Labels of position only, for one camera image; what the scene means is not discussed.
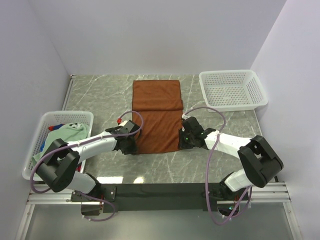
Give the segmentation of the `rust brown towel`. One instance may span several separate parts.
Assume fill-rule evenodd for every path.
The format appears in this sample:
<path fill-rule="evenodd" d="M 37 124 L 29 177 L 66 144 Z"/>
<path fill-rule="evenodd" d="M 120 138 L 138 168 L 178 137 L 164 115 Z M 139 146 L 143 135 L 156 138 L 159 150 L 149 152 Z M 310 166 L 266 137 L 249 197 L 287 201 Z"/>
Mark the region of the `rust brown towel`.
<path fill-rule="evenodd" d="M 179 80 L 135 80 L 132 110 L 144 124 L 136 138 L 138 154 L 163 154 L 179 150 L 183 100 Z"/>

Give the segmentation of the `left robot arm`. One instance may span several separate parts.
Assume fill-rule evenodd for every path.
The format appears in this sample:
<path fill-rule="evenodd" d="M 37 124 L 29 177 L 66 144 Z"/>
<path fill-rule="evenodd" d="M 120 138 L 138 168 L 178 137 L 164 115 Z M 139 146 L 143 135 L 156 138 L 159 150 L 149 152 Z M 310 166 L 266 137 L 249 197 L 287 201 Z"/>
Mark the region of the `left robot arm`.
<path fill-rule="evenodd" d="M 83 140 L 65 142 L 59 138 L 51 143 L 33 171 L 55 193 L 70 189 L 82 192 L 89 201 L 95 201 L 100 197 L 101 184 L 92 175 L 78 172 L 78 165 L 103 152 L 134 154 L 137 151 L 135 135 L 140 132 L 139 125 L 126 120 Z"/>

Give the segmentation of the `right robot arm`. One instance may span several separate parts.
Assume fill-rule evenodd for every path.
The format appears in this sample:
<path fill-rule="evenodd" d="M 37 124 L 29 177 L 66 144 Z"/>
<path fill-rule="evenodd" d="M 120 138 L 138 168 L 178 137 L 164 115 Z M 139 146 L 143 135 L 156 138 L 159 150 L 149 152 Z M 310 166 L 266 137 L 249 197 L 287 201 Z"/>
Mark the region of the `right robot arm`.
<path fill-rule="evenodd" d="M 231 200 L 247 187 L 264 188 L 284 168 L 282 160 L 263 136 L 239 137 L 214 128 L 204 129 L 193 116 L 182 120 L 178 148 L 219 151 L 240 160 L 242 169 L 228 174 L 217 187 L 208 185 L 208 196 L 219 200 Z"/>

